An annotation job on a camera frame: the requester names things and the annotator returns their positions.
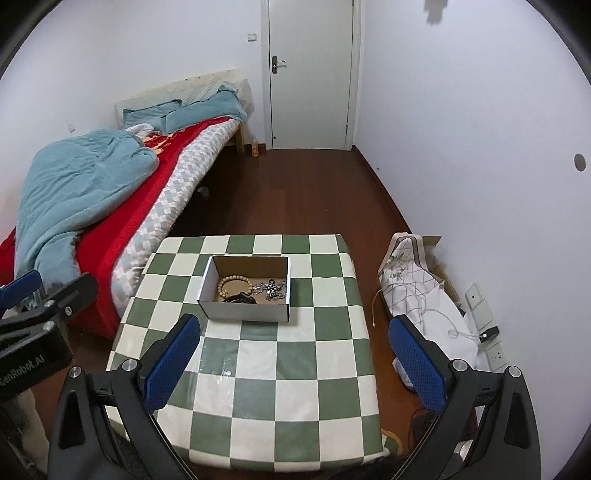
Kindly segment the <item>teal pillow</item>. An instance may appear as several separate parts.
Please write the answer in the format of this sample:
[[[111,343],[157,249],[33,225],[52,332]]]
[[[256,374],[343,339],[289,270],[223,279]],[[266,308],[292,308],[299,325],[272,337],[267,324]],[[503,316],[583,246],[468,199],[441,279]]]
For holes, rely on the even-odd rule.
[[[130,129],[147,124],[155,132],[169,135],[201,121],[225,116],[242,123],[249,117],[235,90],[221,85],[214,90],[214,95],[192,103],[184,103],[180,98],[175,98],[142,109],[124,109],[122,127]]]

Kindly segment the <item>green white checkered tablecloth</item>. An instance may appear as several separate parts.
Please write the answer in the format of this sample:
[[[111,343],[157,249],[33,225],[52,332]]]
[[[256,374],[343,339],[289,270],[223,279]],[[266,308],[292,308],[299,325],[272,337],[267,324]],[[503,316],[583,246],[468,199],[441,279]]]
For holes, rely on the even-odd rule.
[[[195,464],[315,471],[386,454],[377,380],[349,248],[338,234],[169,237],[150,256],[109,355],[143,355],[197,295],[215,254],[290,260],[290,320],[201,320],[201,339],[156,419]]]

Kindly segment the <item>white cardboard box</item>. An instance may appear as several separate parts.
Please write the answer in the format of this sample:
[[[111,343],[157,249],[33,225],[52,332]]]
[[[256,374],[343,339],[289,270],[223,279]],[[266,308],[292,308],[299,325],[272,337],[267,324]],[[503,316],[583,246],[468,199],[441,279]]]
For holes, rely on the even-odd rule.
[[[253,285],[287,281],[286,298],[266,301]],[[256,323],[290,321],[290,259],[284,256],[216,255],[208,259],[197,303],[209,320]]]

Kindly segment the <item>white patterned fabric bag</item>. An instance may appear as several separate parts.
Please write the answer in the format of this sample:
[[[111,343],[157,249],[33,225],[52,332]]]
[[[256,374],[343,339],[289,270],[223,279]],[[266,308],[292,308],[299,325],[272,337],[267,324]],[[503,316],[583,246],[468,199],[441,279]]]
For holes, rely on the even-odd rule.
[[[428,266],[424,238],[396,233],[378,269],[381,294],[393,316],[404,314],[449,359],[475,367],[479,339],[468,328],[456,303],[445,290],[445,280]]]

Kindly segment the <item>cream headboard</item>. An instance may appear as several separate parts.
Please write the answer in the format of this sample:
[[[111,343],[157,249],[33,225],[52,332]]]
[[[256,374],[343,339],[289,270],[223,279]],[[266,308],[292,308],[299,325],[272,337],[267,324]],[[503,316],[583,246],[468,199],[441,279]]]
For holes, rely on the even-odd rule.
[[[254,104],[249,81],[238,69],[229,69],[188,77],[120,100],[115,104],[118,125],[122,126],[124,123],[125,110],[141,110],[172,100],[180,100],[183,105],[187,105],[211,98],[221,87],[235,93],[246,114],[253,113]]]

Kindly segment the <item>argyle patterned mattress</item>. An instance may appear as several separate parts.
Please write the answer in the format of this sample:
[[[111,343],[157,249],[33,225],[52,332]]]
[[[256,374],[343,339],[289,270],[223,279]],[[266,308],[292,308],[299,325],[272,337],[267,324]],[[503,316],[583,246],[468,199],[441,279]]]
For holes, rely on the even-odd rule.
[[[238,120],[217,119],[214,125],[198,133],[173,157],[176,164],[171,175],[114,264],[110,295],[117,319],[123,316],[135,294],[150,255],[171,230],[222,148],[241,131],[242,124]]]

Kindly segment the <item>white door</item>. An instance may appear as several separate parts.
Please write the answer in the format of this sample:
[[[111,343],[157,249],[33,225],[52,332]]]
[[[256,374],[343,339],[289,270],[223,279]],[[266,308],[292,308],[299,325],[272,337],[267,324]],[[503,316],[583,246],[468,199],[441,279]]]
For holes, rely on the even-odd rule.
[[[267,148],[352,148],[362,26],[362,1],[263,1]]]

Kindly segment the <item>teal blue duvet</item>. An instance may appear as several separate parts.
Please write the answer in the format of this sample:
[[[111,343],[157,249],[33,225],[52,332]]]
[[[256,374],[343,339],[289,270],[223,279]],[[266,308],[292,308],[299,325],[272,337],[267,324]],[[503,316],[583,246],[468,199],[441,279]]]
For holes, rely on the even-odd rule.
[[[46,292],[76,279],[81,232],[120,206],[158,166],[156,154],[126,130],[94,130],[39,150],[21,189],[14,275],[37,271]]]

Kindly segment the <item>black charger plug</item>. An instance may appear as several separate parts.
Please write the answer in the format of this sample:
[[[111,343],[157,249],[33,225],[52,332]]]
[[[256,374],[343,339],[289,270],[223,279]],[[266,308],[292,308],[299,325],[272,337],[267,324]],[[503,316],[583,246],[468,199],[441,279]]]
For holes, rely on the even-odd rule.
[[[497,326],[490,327],[479,335],[479,340],[481,343],[486,343],[489,340],[496,338],[499,335],[499,333],[500,330]]]

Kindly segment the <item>red bed sheet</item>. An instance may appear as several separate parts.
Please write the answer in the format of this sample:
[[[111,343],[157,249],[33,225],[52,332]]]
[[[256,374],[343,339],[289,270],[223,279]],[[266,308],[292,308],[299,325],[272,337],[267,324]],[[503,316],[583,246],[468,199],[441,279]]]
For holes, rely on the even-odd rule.
[[[74,324],[108,339],[114,338],[120,319],[115,317],[111,300],[111,274],[122,250],[139,227],[164,187],[176,164],[173,159],[180,149],[206,127],[214,125],[217,117],[204,120],[170,135],[149,135],[140,139],[159,160],[156,171],[120,206],[104,219],[85,228],[75,244],[75,258],[80,274],[89,273],[97,281],[98,294],[92,304],[74,319]],[[15,229],[1,245],[1,281],[8,284],[14,275]]]

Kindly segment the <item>silver chain jewelry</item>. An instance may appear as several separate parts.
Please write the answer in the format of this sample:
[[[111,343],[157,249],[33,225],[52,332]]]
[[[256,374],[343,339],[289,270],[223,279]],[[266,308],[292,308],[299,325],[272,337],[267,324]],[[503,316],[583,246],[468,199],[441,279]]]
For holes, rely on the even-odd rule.
[[[270,279],[253,285],[253,295],[263,295],[266,301],[280,301],[286,298],[287,281],[284,279]]]

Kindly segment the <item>white wall socket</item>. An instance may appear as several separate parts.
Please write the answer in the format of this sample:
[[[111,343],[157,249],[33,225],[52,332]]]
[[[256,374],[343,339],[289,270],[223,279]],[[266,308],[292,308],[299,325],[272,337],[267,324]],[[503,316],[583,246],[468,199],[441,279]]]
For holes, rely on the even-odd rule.
[[[479,335],[486,329],[497,326],[493,312],[478,283],[473,283],[465,293],[469,314],[476,329],[479,355],[487,362],[493,372],[500,372],[509,363],[499,335],[486,343],[481,343]]]

